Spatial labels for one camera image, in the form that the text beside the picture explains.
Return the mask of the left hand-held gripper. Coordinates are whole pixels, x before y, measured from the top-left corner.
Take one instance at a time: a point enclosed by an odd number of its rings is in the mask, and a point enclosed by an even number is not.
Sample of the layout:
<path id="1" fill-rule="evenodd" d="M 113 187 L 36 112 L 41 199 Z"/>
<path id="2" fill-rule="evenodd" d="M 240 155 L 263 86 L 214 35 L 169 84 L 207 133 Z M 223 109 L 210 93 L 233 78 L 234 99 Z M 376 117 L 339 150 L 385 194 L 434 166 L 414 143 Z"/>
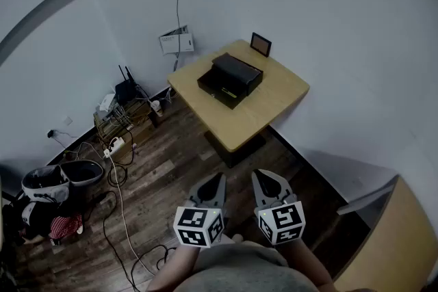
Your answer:
<path id="1" fill-rule="evenodd" d="M 193 186 L 189 198 L 177 207 L 173 228 L 181 245 L 210 248 L 225 229 L 227 179 L 223 173 L 207 176 Z"/>

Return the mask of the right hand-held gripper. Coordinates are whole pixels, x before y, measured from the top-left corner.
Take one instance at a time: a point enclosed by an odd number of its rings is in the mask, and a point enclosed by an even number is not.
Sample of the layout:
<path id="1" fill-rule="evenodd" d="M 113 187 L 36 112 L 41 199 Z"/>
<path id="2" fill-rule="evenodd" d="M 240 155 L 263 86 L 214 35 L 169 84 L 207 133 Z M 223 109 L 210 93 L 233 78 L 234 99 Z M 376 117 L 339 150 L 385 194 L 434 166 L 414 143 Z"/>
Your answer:
<path id="1" fill-rule="evenodd" d="M 281 197 L 291 194 L 285 178 L 268 170 L 252 171 L 255 202 L 258 207 L 266 204 L 265 197 Z M 258 226 L 271 245 L 295 241 L 302 237 L 305 215 L 301 201 L 268 207 L 257 212 Z"/>

